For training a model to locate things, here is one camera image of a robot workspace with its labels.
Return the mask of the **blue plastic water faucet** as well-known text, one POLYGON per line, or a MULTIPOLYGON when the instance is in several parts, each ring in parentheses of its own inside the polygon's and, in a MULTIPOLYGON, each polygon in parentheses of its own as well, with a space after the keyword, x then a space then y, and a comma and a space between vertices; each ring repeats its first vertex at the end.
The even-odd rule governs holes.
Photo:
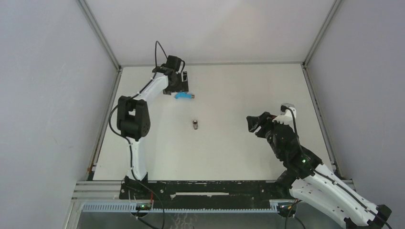
POLYGON ((189 94, 187 92, 179 92, 174 96, 175 99, 194 99, 195 95, 193 94, 189 94))

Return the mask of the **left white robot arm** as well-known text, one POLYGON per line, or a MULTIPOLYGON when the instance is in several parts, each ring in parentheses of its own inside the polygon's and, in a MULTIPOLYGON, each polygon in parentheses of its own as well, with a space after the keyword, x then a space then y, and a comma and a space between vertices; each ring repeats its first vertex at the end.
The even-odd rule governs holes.
POLYGON ((128 178, 135 180, 131 193, 138 199, 149 194, 149 186, 142 182, 147 175, 144 140, 151 128, 149 105, 160 93, 188 92, 188 76, 183 73, 186 62, 169 55, 165 63, 156 66, 150 80, 132 96, 121 96, 117 104, 117 129, 128 142, 128 178))

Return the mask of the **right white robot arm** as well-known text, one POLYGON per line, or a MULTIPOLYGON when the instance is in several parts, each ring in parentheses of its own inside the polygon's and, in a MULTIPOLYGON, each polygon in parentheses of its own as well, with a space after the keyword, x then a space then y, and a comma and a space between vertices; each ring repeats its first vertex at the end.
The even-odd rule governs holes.
POLYGON ((286 170, 277 179, 281 198, 292 196, 319 210, 343 229, 390 227, 392 211, 376 205, 350 188, 312 151, 301 145, 296 114, 284 107, 280 115, 247 116, 248 131, 264 138, 286 170))

